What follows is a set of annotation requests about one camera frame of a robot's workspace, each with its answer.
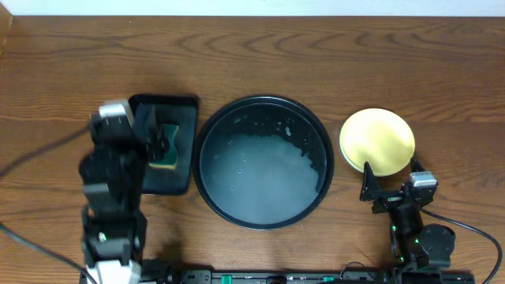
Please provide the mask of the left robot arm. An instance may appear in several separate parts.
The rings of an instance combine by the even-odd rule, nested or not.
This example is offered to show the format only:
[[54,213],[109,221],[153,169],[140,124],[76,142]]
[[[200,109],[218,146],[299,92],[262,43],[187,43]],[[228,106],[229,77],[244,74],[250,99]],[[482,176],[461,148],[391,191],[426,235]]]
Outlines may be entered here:
[[103,105],[89,124],[94,148],[80,162],[88,201],[82,249],[90,283],[141,281],[147,219],[140,200],[149,162],[170,145],[156,119],[137,125],[127,102]]

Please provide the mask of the green yellow sponge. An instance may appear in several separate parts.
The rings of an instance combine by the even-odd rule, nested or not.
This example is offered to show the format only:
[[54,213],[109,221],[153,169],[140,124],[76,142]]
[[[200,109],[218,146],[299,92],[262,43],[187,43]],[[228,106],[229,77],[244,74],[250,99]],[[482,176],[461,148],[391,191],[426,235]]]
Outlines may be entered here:
[[160,170],[175,170],[178,164],[178,150],[175,146],[175,138],[178,134],[179,126],[162,124],[161,130],[165,137],[165,150],[163,156],[154,162],[149,163],[151,168]]

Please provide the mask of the light green plate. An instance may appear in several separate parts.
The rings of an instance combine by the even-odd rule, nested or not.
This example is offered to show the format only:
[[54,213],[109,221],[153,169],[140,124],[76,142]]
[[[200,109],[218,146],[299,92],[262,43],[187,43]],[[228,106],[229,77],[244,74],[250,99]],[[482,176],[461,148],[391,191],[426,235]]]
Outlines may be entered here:
[[340,151],[342,153],[343,158],[347,161],[347,163],[350,166],[352,166],[358,172],[363,173],[363,170],[349,159],[348,155],[346,154],[345,148],[342,145],[340,145]]

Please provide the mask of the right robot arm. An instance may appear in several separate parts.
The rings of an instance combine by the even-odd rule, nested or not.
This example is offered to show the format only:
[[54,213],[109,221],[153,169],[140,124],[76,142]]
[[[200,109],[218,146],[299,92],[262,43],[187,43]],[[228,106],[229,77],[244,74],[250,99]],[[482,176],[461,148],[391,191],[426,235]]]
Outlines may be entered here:
[[391,269],[391,283],[441,283],[441,271],[451,265],[455,232],[440,224],[423,223],[421,209],[433,201],[438,187],[434,175],[415,159],[411,174],[400,190],[383,191],[371,165],[364,164],[360,200],[372,202],[374,214],[391,220],[392,250],[401,263]]

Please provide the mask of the yellow plate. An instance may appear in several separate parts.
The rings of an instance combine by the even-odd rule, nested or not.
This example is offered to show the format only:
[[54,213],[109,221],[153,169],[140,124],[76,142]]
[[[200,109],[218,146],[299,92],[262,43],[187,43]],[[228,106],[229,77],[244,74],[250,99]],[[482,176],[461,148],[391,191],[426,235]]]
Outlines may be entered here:
[[413,131],[406,121],[381,108],[359,110],[348,117],[340,130],[340,145],[362,170],[369,162],[377,177],[398,173],[415,152]]

